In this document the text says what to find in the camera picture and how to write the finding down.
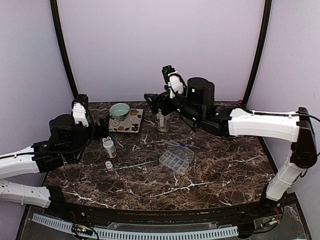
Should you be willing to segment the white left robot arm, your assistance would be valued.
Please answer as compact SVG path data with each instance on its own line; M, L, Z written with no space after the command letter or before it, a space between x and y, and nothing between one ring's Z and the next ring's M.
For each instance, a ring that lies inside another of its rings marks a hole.
M0 199L6 202L51 208L60 218L71 213L62 190L56 186L30 186L8 181L24 174L48 173L68 164L78 164L91 141L106 138L110 117L88 122L62 114L49 122L48 140L0 157Z

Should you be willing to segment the white pill bottle orange label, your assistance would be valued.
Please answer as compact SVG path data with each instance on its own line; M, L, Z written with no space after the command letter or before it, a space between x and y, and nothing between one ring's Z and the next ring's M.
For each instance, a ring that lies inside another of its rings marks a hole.
M107 157L109 159L113 159L116 157L116 155L117 155L116 147L115 147L115 144L110 136L102 139L102 146L103 146L104 150L106 151Z

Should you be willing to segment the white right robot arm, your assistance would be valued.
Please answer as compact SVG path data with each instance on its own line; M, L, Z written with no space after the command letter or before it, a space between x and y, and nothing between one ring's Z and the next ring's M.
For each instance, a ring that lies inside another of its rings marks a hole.
M180 75L165 78L165 92L146 93L144 99L152 113L166 116L176 112L192 121L193 130L201 128L219 137L255 136L285 140L291 143L284 164L267 184L263 200L255 205L255 213L266 217L284 193L303 172L318 160L315 132L308 110L265 112L244 107L215 104L215 85L202 77L184 82Z

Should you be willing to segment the clear plastic pill organizer box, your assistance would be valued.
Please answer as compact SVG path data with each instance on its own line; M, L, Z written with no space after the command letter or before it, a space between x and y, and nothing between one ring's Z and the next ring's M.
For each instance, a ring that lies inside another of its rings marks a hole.
M184 144L173 140L167 142L167 149L158 159L165 167L179 175L184 175L193 161L195 153Z

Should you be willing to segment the small white bottle cap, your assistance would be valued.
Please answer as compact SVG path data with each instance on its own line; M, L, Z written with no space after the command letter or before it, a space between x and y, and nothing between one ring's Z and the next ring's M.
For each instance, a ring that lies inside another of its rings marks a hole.
M105 162L105 169L109 172L112 172L114 170L114 167L111 161Z

